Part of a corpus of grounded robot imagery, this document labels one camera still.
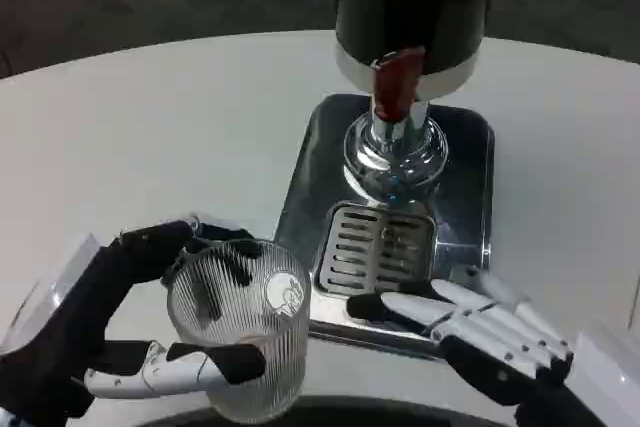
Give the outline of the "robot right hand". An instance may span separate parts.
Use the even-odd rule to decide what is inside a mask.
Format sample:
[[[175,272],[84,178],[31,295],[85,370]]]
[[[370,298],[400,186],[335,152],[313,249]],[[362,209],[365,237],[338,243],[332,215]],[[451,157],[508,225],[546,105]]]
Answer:
[[[391,323],[433,343],[471,387],[512,406],[519,426],[636,426],[639,339],[604,323],[569,341],[530,298],[477,270],[350,297],[353,319]]]

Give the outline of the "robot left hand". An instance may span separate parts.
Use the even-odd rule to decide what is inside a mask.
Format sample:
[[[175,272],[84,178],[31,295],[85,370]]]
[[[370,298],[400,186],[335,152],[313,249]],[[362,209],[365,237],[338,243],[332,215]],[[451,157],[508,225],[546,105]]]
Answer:
[[[138,284],[173,280],[215,243],[223,279],[247,287],[245,266],[261,243],[248,231],[200,215],[127,231],[107,245],[79,241],[48,281],[38,282],[1,344],[1,422],[63,426],[98,398],[153,399],[228,389],[260,378],[264,356],[249,345],[108,340],[109,321]]]

